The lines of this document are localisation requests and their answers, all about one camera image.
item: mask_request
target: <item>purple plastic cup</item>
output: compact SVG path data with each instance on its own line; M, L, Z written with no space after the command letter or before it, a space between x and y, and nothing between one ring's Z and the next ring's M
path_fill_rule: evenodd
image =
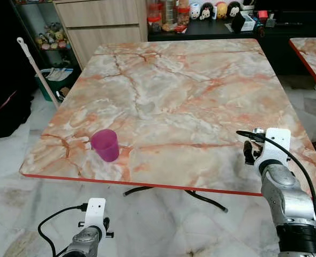
M119 157L117 135L113 130L100 130L91 139L92 147L106 162L115 161Z

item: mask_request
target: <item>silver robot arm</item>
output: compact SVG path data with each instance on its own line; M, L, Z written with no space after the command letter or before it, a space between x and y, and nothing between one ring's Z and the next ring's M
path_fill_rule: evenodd
M290 147L290 131L280 128L262 129L254 133L272 139L286 150ZM259 145L259 151L252 156L252 145L245 142L246 164L254 166L261 176L261 192L268 201L272 219L280 239L279 257L315 257L316 256L316 215L313 202L301 187L299 180L288 168L287 154L271 143L253 139Z
M97 248L105 237L114 237L114 233L107 232L109 218L103 218L106 200L104 198L90 198L85 215L84 226L78 234L73 236L72 243L67 247L63 257L97 257Z

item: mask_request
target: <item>tiled floor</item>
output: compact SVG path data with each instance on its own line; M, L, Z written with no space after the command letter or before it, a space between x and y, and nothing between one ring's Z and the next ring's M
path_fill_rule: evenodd
M316 140L316 91L310 83L300 86L303 78L280 80L309 137ZM293 89L295 84L303 89ZM155 188L124 198L122 193L130 186L21 176L18 169L25 154L55 112L40 92L32 110L26 124L0 139L0 256L50 256L37 225L53 212L90 197L106 198L106 215L115 231L98 256L277 256L278 238L261 197L201 193L227 206L225 214L179 190ZM60 251L83 219L84 213L72 210L53 219L44 231Z

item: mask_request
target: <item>cabinet drawer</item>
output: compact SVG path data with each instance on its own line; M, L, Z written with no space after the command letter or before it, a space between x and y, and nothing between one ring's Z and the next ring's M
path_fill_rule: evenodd
M56 4L65 27L137 24L136 0L99 0Z
M138 27L69 29L67 32L82 68L101 44L140 42Z

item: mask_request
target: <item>mop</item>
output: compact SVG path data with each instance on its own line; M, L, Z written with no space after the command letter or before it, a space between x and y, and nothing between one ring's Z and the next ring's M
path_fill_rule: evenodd
M33 69L35 70L35 73L38 75L41 83L44 85L44 88L46 89L47 93L49 94L53 104L55 105L55 107L58 109L59 107L59 103L57 101L57 99L55 98L55 95L52 93L49 85L46 82L46 79L43 77L43 75L41 74L38 66L36 65L31 53L28 50L27 45L24 43L24 40L21 37L17 38L18 43L20 44L21 48L23 49L23 51L25 52L25 55L27 56L29 63L32 65Z

